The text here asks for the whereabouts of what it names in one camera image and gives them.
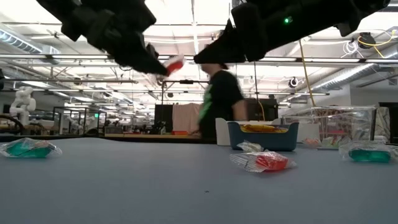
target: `gray table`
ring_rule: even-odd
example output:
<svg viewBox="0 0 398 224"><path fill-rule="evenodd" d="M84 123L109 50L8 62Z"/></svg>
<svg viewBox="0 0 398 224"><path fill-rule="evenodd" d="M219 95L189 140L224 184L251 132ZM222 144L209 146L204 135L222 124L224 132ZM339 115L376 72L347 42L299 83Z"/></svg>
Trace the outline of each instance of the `gray table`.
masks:
<svg viewBox="0 0 398 224"><path fill-rule="evenodd" d="M0 223L396 223L394 164L335 151L284 153L298 167L252 174L225 147L53 141L63 156L0 158Z"/></svg>

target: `black t-shirt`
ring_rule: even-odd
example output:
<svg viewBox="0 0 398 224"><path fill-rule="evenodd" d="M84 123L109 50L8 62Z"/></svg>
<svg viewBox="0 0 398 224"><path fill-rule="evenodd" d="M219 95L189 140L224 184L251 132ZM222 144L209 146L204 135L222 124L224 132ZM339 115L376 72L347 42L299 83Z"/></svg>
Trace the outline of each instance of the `black t-shirt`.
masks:
<svg viewBox="0 0 398 224"><path fill-rule="evenodd" d="M216 137L216 118L233 121L232 106L243 100L238 80L221 70L210 78L205 92L203 108L199 114L199 130L203 138Z"/></svg>

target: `yellow item in bin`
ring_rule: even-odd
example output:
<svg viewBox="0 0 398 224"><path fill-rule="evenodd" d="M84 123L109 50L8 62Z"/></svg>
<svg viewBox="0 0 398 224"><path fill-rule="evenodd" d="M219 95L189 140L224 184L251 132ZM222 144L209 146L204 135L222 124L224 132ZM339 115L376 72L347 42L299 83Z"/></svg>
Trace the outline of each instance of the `yellow item in bin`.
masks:
<svg viewBox="0 0 398 224"><path fill-rule="evenodd" d="M277 128L263 124L245 124L240 125L240 127L244 133L286 133L288 131L287 128Z"/></svg>

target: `blue bin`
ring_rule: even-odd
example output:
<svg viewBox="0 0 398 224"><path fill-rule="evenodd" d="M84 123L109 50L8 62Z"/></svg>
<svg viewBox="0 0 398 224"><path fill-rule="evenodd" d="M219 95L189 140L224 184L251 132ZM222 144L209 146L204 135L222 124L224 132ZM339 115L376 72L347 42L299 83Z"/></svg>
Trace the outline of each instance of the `blue bin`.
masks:
<svg viewBox="0 0 398 224"><path fill-rule="evenodd" d="M231 147L235 150L242 150L237 145L246 140L260 144L264 149L270 151L293 151L296 148L299 123L271 126L289 130L286 133L245 133L237 122L228 122Z"/></svg>

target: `yellow cable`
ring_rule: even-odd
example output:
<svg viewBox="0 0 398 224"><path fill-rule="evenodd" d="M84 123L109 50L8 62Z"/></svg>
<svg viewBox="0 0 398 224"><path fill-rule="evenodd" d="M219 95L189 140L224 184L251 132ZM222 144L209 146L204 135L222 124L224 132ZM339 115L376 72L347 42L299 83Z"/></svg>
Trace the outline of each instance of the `yellow cable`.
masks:
<svg viewBox="0 0 398 224"><path fill-rule="evenodd" d="M374 49L379 53L379 55L384 58L384 55L379 51L379 49L377 49L377 47L374 47Z"/></svg>
<svg viewBox="0 0 398 224"><path fill-rule="evenodd" d="M260 103L260 101L257 101L259 104L260 104L260 107L261 107L261 110L262 110L262 119L264 120L264 121L266 121L266 115L265 115L265 113L264 113L264 108L262 107L262 104Z"/></svg>
<svg viewBox="0 0 398 224"><path fill-rule="evenodd" d="M311 90L310 80L308 79L307 66L305 65L305 58L304 58L304 52L303 52L303 45L301 44L301 39L298 40L298 42L300 43L300 51L301 51L301 58L302 58L302 60L303 60L305 80L307 81L308 91L310 92L310 98L311 98L311 101L312 101L312 106L316 106L316 105L315 105L315 100L313 99L313 96L312 96L312 90Z"/></svg>
<svg viewBox="0 0 398 224"><path fill-rule="evenodd" d="M383 42L383 43L381 43L381 44L367 44L367 43L362 42L362 41L360 40L361 36L358 37L358 42L361 43L361 44L363 44L363 45L372 46L372 47L382 46L382 45L384 45L384 44L388 44L389 42L391 42L391 41L393 40L393 36L394 36L395 32L396 32L396 31L393 30L392 33L391 33L390 39L387 40L387 41L385 41L385 42Z"/></svg>

